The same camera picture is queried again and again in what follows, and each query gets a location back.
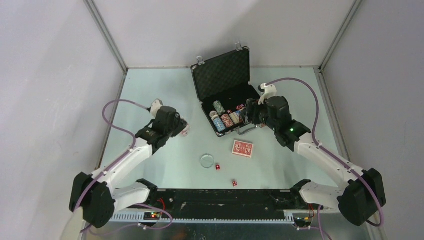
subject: metal frame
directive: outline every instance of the metal frame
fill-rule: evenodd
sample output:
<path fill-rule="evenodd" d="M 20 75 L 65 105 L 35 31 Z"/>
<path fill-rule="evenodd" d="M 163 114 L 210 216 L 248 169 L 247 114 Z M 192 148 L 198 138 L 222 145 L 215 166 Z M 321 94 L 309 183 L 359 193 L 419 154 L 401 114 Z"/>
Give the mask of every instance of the metal frame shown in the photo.
<path fill-rule="evenodd" d="M 97 8 L 97 5 L 95 4 L 94 0 L 84 0 L 85 5 L 87 6 L 88 10 L 90 11 L 91 16 L 93 17 L 95 24 L 98 26 L 98 29 L 101 32 L 101 35 L 103 35 L 104 40 L 106 41 L 107 45 L 109 46 L 110 51 L 112 52 L 113 56 L 115 57 L 116 61 L 118 62 L 120 68 L 122 69 L 122 72 L 124 74 L 127 74 L 128 67 L 125 64 L 124 58 L 122 57 L 117 44 L 114 41 L 114 38 L 112 37 L 111 33 L 109 32 L 108 27 L 106 26 L 105 21 L 103 20 L 102 15 L 99 12 L 99 9 Z"/>
<path fill-rule="evenodd" d="M 351 24 L 352 20 L 354 19 L 359 7 L 361 6 L 362 2 L 364 0 L 355 0 L 350 7 L 349 13 L 347 14 L 346 18 L 344 19 L 343 23 L 341 24 L 340 29 L 338 30 L 337 34 L 335 35 L 334 40 L 332 41 L 330 48 L 328 49 L 327 53 L 325 54 L 324 59 L 322 60 L 321 65 L 319 66 L 319 69 L 324 70 L 327 66 L 327 64 L 330 61 L 330 58 L 332 57 L 334 50 L 336 49 L 337 45 L 339 45 L 340 40 L 342 39 L 343 35 L 345 35 L 346 29 L 348 29 L 349 25 Z"/>
<path fill-rule="evenodd" d="M 157 220 L 144 220 L 145 211 L 139 209 L 126 209 L 119 211 L 113 214 L 112 218 L 109 220 L 110 223 L 156 223 Z M 285 219 L 279 220 L 267 220 L 266 224 L 293 224 L 294 216 L 293 213 L 287 210 L 284 210 Z M 168 219 L 160 220 L 161 223 L 169 223 Z M 228 220 L 200 220 L 200 219 L 173 219 L 175 224 L 263 224 L 264 220 L 237 220 L 237 221 L 228 221 Z"/>
<path fill-rule="evenodd" d="M 342 135 L 342 129 L 340 127 L 339 119 L 337 118 L 336 110 L 333 105 L 333 101 L 331 99 L 326 81 L 324 79 L 324 76 L 321 70 L 318 67 L 314 68 L 314 70 L 315 70 L 316 80 L 318 81 L 319 90 L 321 91 L 321 95 L 324 100 L 324 107 L 329 117 L 331 130 L 334 134 L 337 150 L 343 158 L 350 160 L 348 148 L 346 146 L 345 139 L 343 138 L 343 135 Z"/>
<path fill-rule="evenodd" d="M 324 222 L 324 229 L 333 237 L 333 239 L 358 240 L 368 239 L 365 236 L 365 227 L 351 227 L 352 225 L 345 221 L 340 214 L 321 213 L 321 220 Z M 111 222 L 104 229 L 93 229 L 95 233 L 107 234 L 117 231 L 120 228 L 134 223 L 127 222 Z M 158 227 L 164 226 L 166 223 L 160 223 Z M 313 221 L 313 226 L 318 226 L 318 221 Z M 99 237 L 86 234 L 87 240 L 97 240 Z M 161 231 L 144 230 L 143 227 L 128 227 L 123 231 L 115 232 L 108 236 L 107 239 L 191 239 L 191 240 L 209 240 L 209 239 L 286 239 L 310 240 L 321 239 L 320 232 L 312 230 L 297 232 L 290 224 L 268 224 L 264 221 L 262 224 L 204 224 L 204 223 L 176 223 L 169 228 Z"/>
<path fill-rule="evenodd" d="M 125 84 L 126 78 L 127 78 L 127 74 L 124 73 L 123 76 L 122 76 L 120 85 L 119 85 L 118 94 L 116 95 L 116 98 L 115 98 L 116 100 L 121 98 L 122 90 L 124 89 L 124 84 Z M 119 104 L 119 102 L 115 102 L 115 104 L 113 104 L 112 115 L 110 116 L 110 119 L 109 119 L 109 121 L 111 123 L 114 122 L 115 115 L 116 115 L 117 109 L 118 109 L 118 104 Z M 97 163 L 96 163 L 96 169 L 99 169 L 101 164 L 102 164 L 103 155 L 105 154 L 106 144 L 108 143 L 108 139 L 109 139 L 109 135 L 111 134 L 111 130 L 112 130 L 112 127 L 110 125 L 108 125 L 107 132 L 106 132 L 106 135 L 104 136 L 104 140 L 103 140 L 103 145 L 102 145 L 103 149 L 101 151 L 100 158 L 97 160 Z"/>
<path fill-rule="evenodd" d="M 121 70 L 123 72 L 121 84 L 119 86 L 118 94 L 116 96 L 116 99 L 119 99 L 121 97 L 121 94 L 122 94 L 122 89 L 124 87 L 125 79 L 127 77 L 127 73 L 128 73 L 129 68 L 126 65 L 124 58 L 122 57 L 122 55 L 119 51 L 119 48 L 118 48 L 117 44 L 115 43 L 111 33 L 109 32 L 109 29 L 108 29 L 102 15 L 100 14 L 100 11 L 97 8 L 95 1 L 94 0 L 84 0 L 84 2 L 86 4 L 90 14 L 92 15 L 96 25 L 98 26 L 102 36 L 104 37 L 104 40 L 106 41 L 110 51 L 112 52 L 117 63 L 119 64 L 119 67 L 121 68 Z M 338 151 L 344 158 L 346 158 L 348 160 L 349 160 L 348 149 L 347 149 L 347 146 L 346 146 L 346 142 L 343 138 L 343 134 L 342 134 L 342 130 L 341 130 L 341 127 L 340 127 L 340 124 L 339 124 L 337 114 L 336 114 L 336 110 L 335 110 L 333 101 L 331 99 L 329 89 L 328 89 L 328 86 L 326 84 L 326 80 L 324 78 L 323 72 L 324 72 L 325 68 L 327 67 L 335 49 L 339 45 L 342 37 L 346 33 L 347 28 L 351 24 L 353 18 L 355 17 L 360 6 L 362 5 L 362 2 L 363 2 L 363 0 L 355 0 L 353 2 L 346 18 L 344 19 L 342 25 L 340 26 L 340 29 L 338 30 L 336 36 L 334 37 L 334 39 L 333 39 L 329 49 L 327 50 L 325 57 L 323 58 L 321 64 L 319 66 L 312 66 L 314 68 L 314 71 L 315 71 L 315 75 L 316 75 L 316 79 L 318 81 L 319 89 L 320 89 L 321 94 L 323 96 L 324 106 L 325 106 L 325 109 L 326 109 L 328 116 L 329 116 L 331 130 L 334 134 Z M 302 68 L 302 66 L 288 66 L 288 67 L 290 67 L 290 68 L 293 68 L 293 67 Z M 170 68 L 170 67 L 132 67 L 131 69 L 146 69 L 146 68 L 163 69 L 163 68 Z M 171 67 L 171 68 L 189 68 L 189 67 Z M 110 117 L 111 121 L 113 121 L 114 118 L 115 118 L 117 108 L 118 108 L 118 103 L 116 103 L 113 106 L 112 115 Z M 111 127 L 108 128 L 107 133 L 105 135 L 104 142 L 103 142 L 103 150 L 102 150 L 101 156 L 98 160 L 97 167 L 99 167 L 100 164 L 101 164 L 101 159 L 103 158 L 103 155 L 105 153 L 106 144 L 107 144 L 110 132 L 111 132 Z M 333 212 L 331 210 L 323 211 L 323 213 L 338 214 L 337 211 Z M 373 240 L 386 240 L 387 239 L 387 235 L 386 235 L 383 228 L 370 227 L 369 225 L 367 225 L 367 230 L 368 230 L 370 238 L 373 239 Z"/>

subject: glass petri dish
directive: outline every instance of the glass petri dish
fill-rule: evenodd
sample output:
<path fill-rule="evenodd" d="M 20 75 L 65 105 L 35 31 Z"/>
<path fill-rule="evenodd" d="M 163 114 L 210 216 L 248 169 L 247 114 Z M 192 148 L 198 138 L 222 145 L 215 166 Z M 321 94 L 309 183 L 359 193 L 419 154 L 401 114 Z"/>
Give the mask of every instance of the glass petri dish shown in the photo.
<path fill-rule="evenodd" d="M 200 158 L 200 165 L 205 169 L 212 167 L 215 163 L 214 157 L 210 154 L 205 154 Z"/>

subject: white wall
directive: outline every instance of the white wall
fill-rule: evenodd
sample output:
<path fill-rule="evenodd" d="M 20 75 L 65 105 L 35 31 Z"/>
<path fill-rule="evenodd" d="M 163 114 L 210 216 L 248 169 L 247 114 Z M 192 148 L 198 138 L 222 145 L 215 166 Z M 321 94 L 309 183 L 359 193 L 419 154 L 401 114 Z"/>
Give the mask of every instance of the white wall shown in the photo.
<path fill-rule="evenodd" d="M 57 240 L 122 72 L 82 0 L 0 3 L 0 239 Z"/>
<path fill-rule="evenodd" d="M 183 67 L 235 49 L 253 66 L 321 64 L 354 0 L 96 0 L 131 67 Z"/>
<path fill-rule="evenodd" d="M 424 2 L 364 1 L 324 75 L 352 162 L 383 176 L 388 239 L 423 239 Z"/>

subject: poker chip case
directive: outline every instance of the poker chip case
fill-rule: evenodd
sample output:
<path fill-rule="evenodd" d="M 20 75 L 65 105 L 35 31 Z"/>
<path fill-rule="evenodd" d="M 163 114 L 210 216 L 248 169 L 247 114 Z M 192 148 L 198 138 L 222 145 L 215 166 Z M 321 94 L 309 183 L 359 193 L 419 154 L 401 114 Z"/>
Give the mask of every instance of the poker chip case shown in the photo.
<path fill-rule="evenodd" d="M 197 57 L 198 64 L 190 67 L 197 98 L 205 117 L 218 137 L 246 126 L 243 121 L 234 123 L 223 131 L 218 131 L 210 117 L 216 111 L 214 102 L 219 101 L 225 114 L 236 112 L 247 99 L 258 99 L 260 96 L 250 81 L 250 50 L 247 46 L 237 46 L 236 50 L 203 61 Z"/>

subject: metal latch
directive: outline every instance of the metal latch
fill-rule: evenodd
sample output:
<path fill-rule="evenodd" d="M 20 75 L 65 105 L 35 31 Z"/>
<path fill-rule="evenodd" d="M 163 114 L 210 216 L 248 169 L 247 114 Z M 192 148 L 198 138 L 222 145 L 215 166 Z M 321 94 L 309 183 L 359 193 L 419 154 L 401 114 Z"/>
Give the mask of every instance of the metal latch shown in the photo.
<path fill-rule="evenodd" d="M 197 62 L 199 63 L 199 65 L 205 64 L 205 62 L 203 61 L 202 56 L 198 56 L 198 57 L 196 57 L 196 59 L 197 59 Z"/>
<path fill-rule="evenodd" d="M 242 45 L 240 44 L 240 42 L 237 42 L 235 44 L 235 49 L 237 49 L 237 52 L 240 52 L 241 50 L 243 50 Z"/>

